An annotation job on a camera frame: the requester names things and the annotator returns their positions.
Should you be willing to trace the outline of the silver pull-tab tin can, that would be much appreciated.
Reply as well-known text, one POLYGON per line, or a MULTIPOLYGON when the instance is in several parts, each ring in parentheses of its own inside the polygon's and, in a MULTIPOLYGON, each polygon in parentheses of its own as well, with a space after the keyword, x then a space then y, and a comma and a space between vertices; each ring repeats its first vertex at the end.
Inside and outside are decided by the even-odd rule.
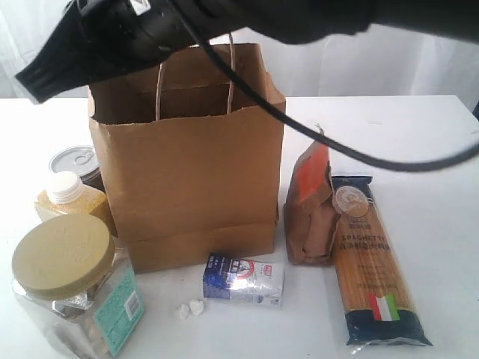
POLYGON ((53 173, 71 171, 78 175, 84 184, 105 191, 93 146, 78 145, 62 150, 52 157, 49 169, 53 173))

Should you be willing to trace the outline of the brown orange snack pouch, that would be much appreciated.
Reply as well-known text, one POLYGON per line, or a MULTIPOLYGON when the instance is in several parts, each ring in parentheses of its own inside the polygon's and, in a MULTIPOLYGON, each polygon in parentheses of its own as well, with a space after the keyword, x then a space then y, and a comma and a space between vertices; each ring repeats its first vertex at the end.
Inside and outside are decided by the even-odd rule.
POLYGON ((326 145, 314 141, 296 160, 283 216, 289 262, 329 266, 341 214, 333 201, 326 145))

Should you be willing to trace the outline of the brown paper bag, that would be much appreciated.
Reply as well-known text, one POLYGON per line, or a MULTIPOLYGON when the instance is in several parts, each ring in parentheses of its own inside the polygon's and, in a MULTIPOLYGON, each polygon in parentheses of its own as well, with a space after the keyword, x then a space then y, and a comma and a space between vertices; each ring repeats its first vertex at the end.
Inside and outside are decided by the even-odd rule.
POLYGON ((89 92, 101 176, 137 272, 272 253, 284 127, 202 49, 89 92))

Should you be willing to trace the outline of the blue white milk carton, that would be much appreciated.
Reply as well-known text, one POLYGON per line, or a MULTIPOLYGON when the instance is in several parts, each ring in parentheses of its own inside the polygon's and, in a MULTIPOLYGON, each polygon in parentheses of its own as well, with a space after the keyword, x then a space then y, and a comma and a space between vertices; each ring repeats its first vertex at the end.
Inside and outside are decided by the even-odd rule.
POLYGON ((203 296, 277 307, 284 292, 284 264, 210 254, 203 274, 203 296))

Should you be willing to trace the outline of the clear jar gold lid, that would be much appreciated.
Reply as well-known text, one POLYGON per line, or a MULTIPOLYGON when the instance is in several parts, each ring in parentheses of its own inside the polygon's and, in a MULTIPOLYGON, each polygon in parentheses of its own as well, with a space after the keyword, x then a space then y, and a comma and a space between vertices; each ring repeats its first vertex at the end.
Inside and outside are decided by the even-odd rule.
POLYGON ((17 301, 59 353, 117 358, 144 314, 128 250, 100 219, 60 215, 13 252, 17 301))

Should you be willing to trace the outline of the white backdrop curtain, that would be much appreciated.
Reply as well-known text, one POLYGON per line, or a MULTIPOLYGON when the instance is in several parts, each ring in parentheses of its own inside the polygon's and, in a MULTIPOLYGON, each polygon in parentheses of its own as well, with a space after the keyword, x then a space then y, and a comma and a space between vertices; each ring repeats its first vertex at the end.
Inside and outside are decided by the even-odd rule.
MULTIPOLYGON (((25 94, 14 76, 37 54, 65 1, 1 2, 1 97, 25 94)), ((478 102, 478 46, 373 25, 355 37, 334 35, 289 46, 250 29, 236 43, 257 43, 285 96, 455 95, 478 102)))

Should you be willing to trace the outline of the spaghetti pasta package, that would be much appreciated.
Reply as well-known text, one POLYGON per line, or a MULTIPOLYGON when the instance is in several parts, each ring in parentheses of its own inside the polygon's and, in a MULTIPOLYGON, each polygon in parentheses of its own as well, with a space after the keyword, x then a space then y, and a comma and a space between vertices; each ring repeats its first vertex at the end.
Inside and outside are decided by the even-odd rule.
POLYGON ((333 176, 341 218, 332 250, 350 345, 430 346, 370 190, 370 176, 333 176))

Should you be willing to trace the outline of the yellow grain bottle white cap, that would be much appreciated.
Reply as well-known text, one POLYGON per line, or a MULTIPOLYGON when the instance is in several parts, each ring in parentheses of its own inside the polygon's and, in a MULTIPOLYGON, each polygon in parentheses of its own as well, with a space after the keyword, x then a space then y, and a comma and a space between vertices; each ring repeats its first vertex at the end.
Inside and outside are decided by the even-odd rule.
POLYGON ((46 188, 37 196, 34 208, 42 222, 59 215, 93 215, 107 225, 111 234, 116 234, 106 194, 84 184, 80 177, 71 171, 51 174, 46 188))

